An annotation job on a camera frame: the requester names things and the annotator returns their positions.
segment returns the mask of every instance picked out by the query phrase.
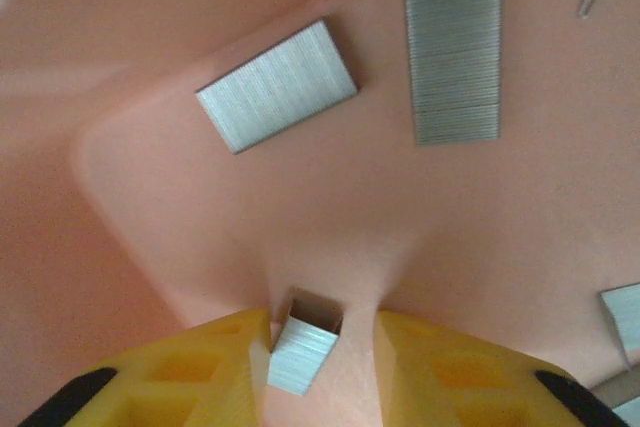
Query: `black rubber edge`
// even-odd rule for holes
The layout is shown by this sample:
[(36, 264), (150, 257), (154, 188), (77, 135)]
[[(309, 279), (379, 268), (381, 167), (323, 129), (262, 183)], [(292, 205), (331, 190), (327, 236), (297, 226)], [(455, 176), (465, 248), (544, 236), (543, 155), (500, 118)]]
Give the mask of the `black rubber edge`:
[(585, 427), (630, 427), (575, 380), (547, 370), (536, 371), (536, 378)]
[(63, 427), (117, 373), (116, 369), (105, 367), (76, 377), (20, 422), (18, 427)]

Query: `yellow plastic part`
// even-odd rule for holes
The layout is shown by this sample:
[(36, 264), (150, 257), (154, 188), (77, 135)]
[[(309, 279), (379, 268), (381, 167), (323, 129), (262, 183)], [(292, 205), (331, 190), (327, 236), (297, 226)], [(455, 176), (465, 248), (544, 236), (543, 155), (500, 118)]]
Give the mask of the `yellow plastic part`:
[(118, 374), (65, 427), (257, 427), (271, 333), (247, 310), (107, 359)]
[(439, 327), (379, 312), (374, 356), (384, 427), (582, 427), (535, 378), (557, 366)]

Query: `yellow plastic piece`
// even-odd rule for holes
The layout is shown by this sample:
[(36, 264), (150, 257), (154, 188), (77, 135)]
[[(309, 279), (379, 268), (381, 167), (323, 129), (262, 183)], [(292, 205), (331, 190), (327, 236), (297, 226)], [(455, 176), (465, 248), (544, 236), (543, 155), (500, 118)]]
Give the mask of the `yellow plastic piece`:
[(571, 378), (519, 352), (379, 312), (374, 356), (384, 427), (582, 427), (536, 379)]
[(257, 427), (271, 333), (247, 310), (107, 359), (118, 374), (65, 427)]

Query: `pink surface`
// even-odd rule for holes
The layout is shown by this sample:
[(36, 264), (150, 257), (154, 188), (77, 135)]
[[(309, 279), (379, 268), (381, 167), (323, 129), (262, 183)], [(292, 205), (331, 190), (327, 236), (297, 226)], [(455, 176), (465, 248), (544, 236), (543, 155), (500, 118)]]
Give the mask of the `pink surface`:
[[(169, 73), (127, 62), (133, 80), (98, 89), (136, 96), (85, 123), (72, 149), (81, 190), (185, 325), (275, 311), (291, 286), (345, 305), (342, 338), (309, 395), (270, 390), (268, 425), (380, 425), (380, 303), (587, 384), (619, 370), (597, 292), (640, 280), (640, 0), (600, 0), (588, 21), (576, 16), (580, 0), (505, 0), (501, 139), (422, 148), (403, 0), (303, 1), (262, 17), (222, 4), (217, 21), (188, 1), (166, 5), (167, 22), (209, 17), (175, 38), (162, 26), (154, 42), (123, 30), (115, 52), (149, 47)], [(362, 92), (232, 156), (194, 90), (321, 16)], [(218, 29), (211, 54), (207, 22)], [(193, 49), (163, 53), (163, 35), (177, 48), (189, 28)]]

